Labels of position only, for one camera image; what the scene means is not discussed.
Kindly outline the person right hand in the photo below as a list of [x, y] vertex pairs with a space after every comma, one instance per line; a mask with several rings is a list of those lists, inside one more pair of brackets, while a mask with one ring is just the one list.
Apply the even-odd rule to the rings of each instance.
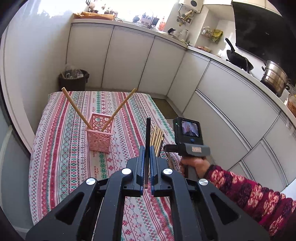
[[211, 166], [206, 158], [200, 157], [182, 157], [180, 161], [180, 170], [185, 175], [185, 166], [193, 167], [199, 178], [204, 178], [207, 170]]

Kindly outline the floral red sleeve forearm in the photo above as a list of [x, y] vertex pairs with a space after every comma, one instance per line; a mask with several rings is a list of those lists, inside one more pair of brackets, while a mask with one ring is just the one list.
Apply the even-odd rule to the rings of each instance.
[[295, 200], [217, 165], [204, 178], [263, 226], [271, 240], [295, 240]]

